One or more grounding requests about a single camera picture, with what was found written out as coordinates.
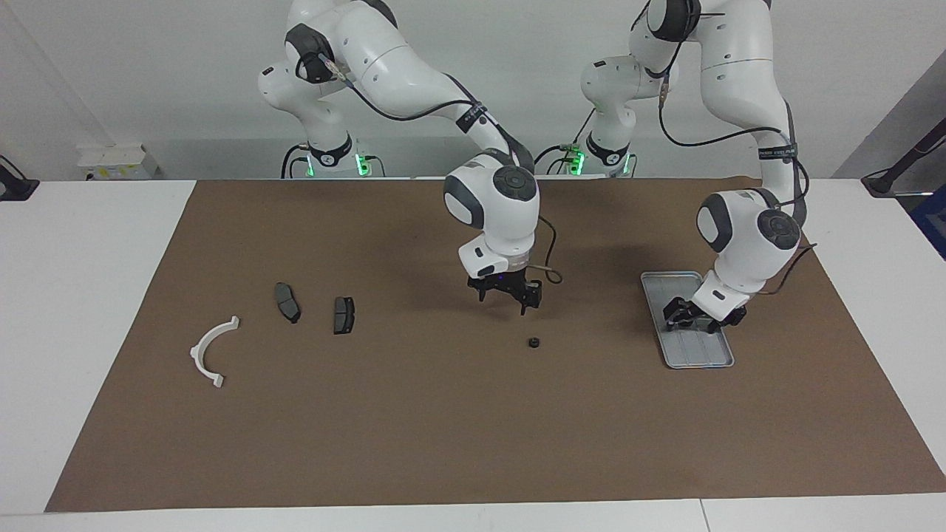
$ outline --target black brake pad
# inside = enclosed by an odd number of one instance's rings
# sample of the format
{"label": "black brake pad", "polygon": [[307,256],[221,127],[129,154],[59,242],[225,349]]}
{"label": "black brake pad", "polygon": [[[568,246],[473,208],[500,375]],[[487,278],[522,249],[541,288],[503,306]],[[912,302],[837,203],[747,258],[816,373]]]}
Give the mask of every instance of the black brake pad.
{"label": "black brake pad", "polygon": [[276,283],[276,305],[279,311],[292,323],[298,323],[302,316],[299,304],[292,295],[292,287],[286,283]]}
{"label": "black brake pad", "polygon": [[351,297],[335,298],[335,334],[348,334],[355,326],[355,300]]}

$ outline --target black stand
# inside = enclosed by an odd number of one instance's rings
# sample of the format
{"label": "black stand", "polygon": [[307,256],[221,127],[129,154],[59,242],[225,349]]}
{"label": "black stand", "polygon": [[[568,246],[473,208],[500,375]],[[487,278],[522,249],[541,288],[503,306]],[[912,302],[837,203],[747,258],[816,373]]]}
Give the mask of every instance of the black stand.
{"label": "black stand", "polygon": [[0,202],[25,202],[33,195],[33,190],[40,185],[35,179],[18,179],[3,166],[0,166],[0,183],[7,191],[0,196]]}
{"label": "black stand", "polygon": [[944,136],[946,136],[946,118],[943,118],[931,132],[923,137],[919,144],[913,147],[913,150],[910,150],[900,161],[897,161],[897,164],[884,175],[881,177],[865,177],[861,180],[861,183],[867,188],[867,192],[870,192],[870,195],[875,198],[893,198],[894,194],[890,189],[897,178],[927,155]]}

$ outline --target black cable clamp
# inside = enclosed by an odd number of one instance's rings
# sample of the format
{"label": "black cable clamp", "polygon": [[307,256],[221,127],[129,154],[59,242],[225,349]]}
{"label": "black cable clamp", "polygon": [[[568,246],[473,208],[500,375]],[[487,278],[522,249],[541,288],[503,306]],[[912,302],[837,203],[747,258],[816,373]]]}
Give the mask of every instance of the black cable clamp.
{"label": "black cable clamp", "polygon": [[798,157],[798,144],[793,144],[791,146],[777,146],[775,148],[760,148],[759,149],[760,161],[774,161],[776,159],[784,159],[785,161],[790,161],[797,157]]}
{"label": "black cable clamp", "polygon": [[347,155],[354,146],[352,142],[352,135],[349,134],[348,138],[345,139],[345,143],[337,147],[335,150],[322,151],[316,148],[309,147],[308,151],[316,159],[318,159],[319,164],[326,168],[334,168],[339,165],[345,155]]}
{"label": "black cable clamp", "polygon": [[486,115],[486,107],[481,101],[471,101],[470,103],[472,105],[469,110],[457,120],[457,127],[460,128],[460,131],[464,132],[464,134],[469,133],[477,120]]}
{"label": "black cable clamp", "polygon": [[630,148],[631,145],[628,144],[627,146],[621,148],[620,150],[609,150],[608,148],[599,146],[598,143],[594,141],[593,134],[590,134],[588,136],[587,146],[588,146],[588,151],[590,151],[592,155],[600,159],[601,162],[604,163],[605,166],[613,167],[613,166],[616,166],[618,163],[620,163],[621,160],[623,160],[624,156],[627,154],[627,150]]}

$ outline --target electrical outlet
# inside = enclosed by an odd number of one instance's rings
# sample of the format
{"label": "electrical outlet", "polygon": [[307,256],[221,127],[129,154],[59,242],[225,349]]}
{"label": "electrical outlet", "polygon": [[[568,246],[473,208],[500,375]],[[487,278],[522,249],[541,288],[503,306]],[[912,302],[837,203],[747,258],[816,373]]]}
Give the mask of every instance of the electrical outlet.
{"label": "electrical outlet", "polygon": [[140,144],[111,147],[79,146],[79,175],[92,180],[147,180],[161,173],[150,153]]}

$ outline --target black cable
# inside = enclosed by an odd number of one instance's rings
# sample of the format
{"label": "black cable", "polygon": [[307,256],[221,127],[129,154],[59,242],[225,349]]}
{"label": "black cable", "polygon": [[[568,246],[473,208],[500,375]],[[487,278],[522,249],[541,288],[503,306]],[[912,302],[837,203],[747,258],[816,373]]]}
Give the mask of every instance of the black cable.
{"label": "black cable", "polygon": [[815,247],[817,247],[817,245],[818,244],[812,244],[810,246],[805,246],[804,248],[802,248],[801,253],[798,254],[797,257],[795,257],[795,260],[792,262],[792,265],[788,267],[788,270],[785,272],[785,275],[781,278],[781,283],[779,283],[779,287],[776,288],[772,292],[759,292],[759,295],[775,295],[781,292],[781,289],[785,286],[785,281],[787,281],[788,276],[792,274],[792,270],[795,270],[795,267],[798,266],[798,262],[801,260],[801,258],[807,255],[808,252],[812,251]]}
{"label": "black cable", "polygon": [[591,117],[592,117],[592,116],[594,116],[594,108],[593,108],[593,107],[591,108],[591,111],[588,112],[588,117],[585,118],[585,123],[582,124],[581,129],[578,130],[578,133],[575,134],[575,138],[572,138],[572,139],[571,139],[571,144],[574,144],[574,143],[578,142],[578,138],[579,138],[580,136],[582,136],[582,133],[585,132],[585,128],[588,127],[588,122],[591,121]]}
{"label": "black cable", "polygon": [[297,152],[297,151],[299,151],[299,150],[301,150],[301,149],[302,149],[302,148],[299,148],[299,145],[296,144],[295,146],[293,146],[292,148],[290,148],[289,151],[286,152],[286,156],[283,157],[283,169],[282,169],[282,171],[279,172],[279,179],[286,179],[286,170],[287,170],[287,168],[288,168],[288,166],[289,166],[289,158],[290,158],[295,152]]}
{"label": "black cable", "polygon": [[20,174],[20,177],[22,177],[24,181],[26,180],[26,174],[24,174],[22,170],[17,168],[16,165],[13,164],[13,161],[10,161],[7,157],[4,157],[3,155],[0,155],[0,159],[2,159],[3,162],[7,163],[10,168],[15,169],[16,173]]}
{"label": "black cable", "polygon": [[394,115],[388,115],[384,111],[381,111],[380,109],[378,109],[378,107],[376,107],[374,103],[369,101],[368,98],[364,97],[364,94],[362,94],[361,91],[358,90],[358,88],[356,88],[355,85],[351,81],[346,81],[345,84],[348,85],[349,89],[355,91],[355,94],[357,94],[358,97],[361,98],[361,101],[365,102],[365,104],[367,104],[368,107],[372,109],[372,111],[374,111],[375,113],[378,113],[381,116],[384,116],[385,118],[389,120],[394,120],[397,122],[410,122],[418,118],[423,118],[424,116],[430,116],[436,113],[437,111],[440,111],[441,109],[445,109],[446,107],[449,107],[451,105],[464,105],[465,104],[465,105],[469,105],[470,107],[474,107],[476,105],[476,103],[473,101],[468,101],[465,99],[453,99],[451,101],[447,101],[447,102],[441,103],[440,105],[431,107],[430,109],[427,109],[426,111],[422,111],[416,115],[394,116]]}
{"label": "black cable", "polygon": [[558,146],[558,145],[556,145],[556,146],[549,146],[549,147],[546,148],[544,151],[542,151],[541,153],[538,154],[538,157],[535,158],[535,164],[538,165],[538,162],[542,160],[542,157],[545,157],[546,155],[548,155],[549,153],[552,153],[552,152],[555,151],[555,150],[560,150],[560,151],[561,151],[561,150],[562,150],[562,147],[561,147],[561,146]]}
{"label": "black cable", "polygon": [[780,129],[769,128],[765,126],[765,127],[760,127],[760,128],[742,130],[736,133],[730,133],[718,138],[713,138],[711,140],[705,140],[703,142],[680,142],[670,135],[670,132],[667,131],[667,126],[665,126],[663,123],[663,104],[662,103],[657,107],[657,119],[660,121],[660,129],[663,130],[663,134],[667,137],[667,140],[673,142],[674,144],[676,144],[677,146],[681,148],[699,148],[700,146],[708,146],[710,144],[716,144],[719,142],[723,142],[724,140],[729,140],[730,138],[742,136],[744,134],[752,134],[752,133],[760,133],[760,132],[781,133]]}
{"label": "black cable", "polygon": [[384,161],[377,155],[365,155],[365,161],[378,161],[381,165],[381,177],[388,177],[388,171],[384,169]]}
{"label": "black cable", "polygon": [[[594,111],[595,111],[595,109],[594,109],[594,107],[592,107],[592,108],[591,108],[591,111],[588,112],[588,116],[585,118],[585,123],[583,123],[583,124],[582,124],[582,127],[578,129],[578,133],[575,134],[575,138],[572,138],[572,139],[571,139],[571,144],[577,143],[577,142],[578,142],[578,139],[581,138],[582,133],[585,132],[585,128],[588,126],[588,122],[590,122],[590,121],[591,121],[591,117],[594,116]],[[568,161],[569,161],[569,159],[567,159],[567,158],[559,159],[558,161],[555,161],[555,163],[558,163],[558,162],[561,162],[561,163],[562,163],[561,165],[558,166],[558,170],[556,170],[555,173],[556,173],[556,174],[562,173],[562,167],[565,166],[565,163],[567,163]],[[547,171],[547,172],[545,172],[545,173],[548,174],[548,173],[551,173],[551,172],[552,172],[552,167],[549,167],[549,171]]]}
{"label": "black cable", "polygon": [[[665,83],[669,83],[669,82],[670,82],[670,71],[671,71],[671,69],[674,67],[674,63],[676,63],[676,58],[677,58],[677,56],[680,55],[680,49],[683,48],[683,43],[685,43],[685,42],[686,42],[686,39],[684,39],[683,41],[681,41],[680,44],[678,44],[678,45],[676,46],[676,51],[674,52],[674,55],[671,57],[670,63],[667,65],[667,68],[664,69],[664,71],[660,73],[660,76],[664,78],[664,82],[665,82]],[[744,134],[750,134],[750,133],[773,132],[773,133],[779,133],[779,134],[781,134],[781,130],[779,130],[779,129],[776,129],[776,128],[769,128],[769,127],[760,127],[760,128],[752,128],[752,129],[749,129],[749,130],[742,130],[742,131],[736,132],[736,133],[730,133],[730,134],[728,134],[728,135],[724,135],[724,136],[721,136],[721,137],[719,137],[719,138],[714,138],[714,139],[712,139],[712,140],[707,140],[707,141],[704,141],[704,142],[693,142],[693,143],[690,143],[690,142],[680,142],[680,141],[676,140],[672,135],[670,135],[670,132],[667,131],[667,126],[665,126],[664,123],[663,123],[663,106],[664,106],[664,103],[666,102],[666,100],[667,100],[667,96],[666,96],[666,95],[661,95],[661,96],[660,96],[659,104],[658,104],[658,106],[657,106],[657,118],[658,118],[659,121],[660,121],[660,129],[663,130],[663,134],[667,137],[667,140],[673,142],[674,144],[676,144],[677,146],[679,146],[679,147],[681,147],[681,148],[698,148],[698,147],[700,147],[700,146],[708,146],[708,145],[710,145],[710,144],[716,144],[716,143],[719,143],[719,142],[723,142],[724,140],[729,140],[730,138],[735,138],[735,137],[737,137],[737,136],[741,136],[741,135],[744,135]]]}
{"label": "black cable", "polygon": [[631,179],[634,179],[634,174],[638,171],[638,157],[634,153],[631,153],[628,157],[634,157],[634,168],[631,170]]}
{"label": "black cable", "polygon": [[556,174],[561,173],[561,172],[562,172],[562,167],[565,166],[565,163],[567,163],[568,161],[569,161],[568,157],[562,157],[561,159],[555,159],[555,160],[552,161],[552,163],[549,165],[549,169],[545,170],[545,174],[546,174],[546,175],[552,175],[552,167],[555,166],[555,163],[562,163],[562,164],[558,167],[558,171],[556,172]]}
{"label": "black cable", "polygon": [[808,170],[805,169],[805,165],[802,165],[801,161],[799,161],[797,158],[793,158],[792,163],[798,166],[798,169],[801,170],[801,175],[805,177],[805,187],[801,190],[801,193],[795,197],[794,200],[775,205],[776,209],[781,209],[782,207],[788,205],[794,205],[801,200],[804,200],[805,197],[808,196],[808,191],[812,188],[812,177],[808,175]]}
{"label": "black cable", "polygon": [[548,280],[553,285],[560,285],[562,284],[562,281],[565,280],[565,278],[562,276],[561,272],[549,266],[549,263],[552,261],[552,251],[555,249],[555,243],[558,241],[558,231],[555,230],[555,226],[552,225],[551,222],[546,220],[544,216],[539,215],[538,218],[542,221],[542,223],[545,223],[546,225],[548,225],[549,228],[552,230],[552,243],[549,244],[549,251],[546,252],[545,254],[545,266],[541,268],[538,266],[529,266],[529,267],[535,268],[537,270],[542,270],[543,272],[545,272],[546,280]]}
{"label": "black cable", "polygon": [[292,162],[289,163],[289,178],[290,179],[295,179],[295,176],[292,175],[292,167],[294,167],[296,163],[308,164],[308,159],[305,157],[296,157],[295,159],[292,159]]}

